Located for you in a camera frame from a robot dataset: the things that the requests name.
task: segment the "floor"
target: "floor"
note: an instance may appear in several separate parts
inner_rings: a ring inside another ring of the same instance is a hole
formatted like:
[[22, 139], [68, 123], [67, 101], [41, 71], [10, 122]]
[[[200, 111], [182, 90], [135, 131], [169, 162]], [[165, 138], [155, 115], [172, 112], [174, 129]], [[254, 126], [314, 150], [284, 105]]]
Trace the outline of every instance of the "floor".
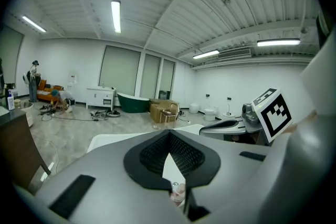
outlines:
[[[118, 108], [117, 110], [121, 113], [118, 118], [109, 118], [99, 122], [79, 121], [91, 120], [90, 111], [99, 109], [90, 108], [87, 110], [85, 105], [82, 104], [74, 105], [71, 113], [55, 114], [55, 116], [62, 119], [39, 115], [40, 111], [38, 109], [46, 104], [46, 102], [35, 103], [34, 124], [30, 128], [37, 149], [47, 166], [52, 162], [55, 163], [51, 169], [51, 176], [48, 176], [44, 182], [47, 182], [54, 174], [59, 173], [66, 166], [83, 156], [92, 138], [98, 134], [154, 132], [157, 131], [156, 128], [163, 127], [154, 123], [149, 113], [130, 114], [124, 113]], [[180, 117], [180, 120], [176, 121], [176, 127], [188, 126], [189, 123], [187, 121], [190, 121], [190, 124], [209, 124], [209, 122], [204, 120], [202, 114], [190, 114], [188, 110], [183, 111], [185, 112], [185, 117]], [[43, 172], [42, 168], [40, 168], [33, 178], [29, 187], [32, 193], [35, 193], [41, 187], [40, 178]]]

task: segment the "person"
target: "person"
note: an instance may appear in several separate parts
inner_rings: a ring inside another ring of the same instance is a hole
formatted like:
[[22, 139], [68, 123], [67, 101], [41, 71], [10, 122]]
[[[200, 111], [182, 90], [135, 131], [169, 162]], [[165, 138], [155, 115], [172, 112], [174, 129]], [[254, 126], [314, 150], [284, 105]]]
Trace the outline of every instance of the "person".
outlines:
[[29, 70], [29, 98], [32, 103], [37, 102], [37, 83], [36, 78], [40, 76], [40, 74], [37, 73], [37, 66], [39, 66], [39, 63], [37, 60], [35, 60], [33, 63], [33, 66]]
[[73, 98], [70, 92], [53, 90], [51, 92], [51, 95], [53, 97], [57, 97], [55, 107], [61, 104], [62, 112], [66, 111], [67, 113], [69, 113], [72, 111], [71, 105], [75, 104], [75, 99]]

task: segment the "freestanding bathtub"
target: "freestanding bathtub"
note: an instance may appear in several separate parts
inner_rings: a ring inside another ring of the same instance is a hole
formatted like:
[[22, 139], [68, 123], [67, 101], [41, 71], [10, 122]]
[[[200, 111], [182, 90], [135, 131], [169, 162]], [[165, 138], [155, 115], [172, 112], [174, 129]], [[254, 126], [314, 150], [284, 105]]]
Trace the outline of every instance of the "freestanding bathtub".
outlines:
[[118, 92], [118, 99], [121, 109], [127, 113], [143, 113], [148, 111], [149, 99], [142, 97], [134, 97]]

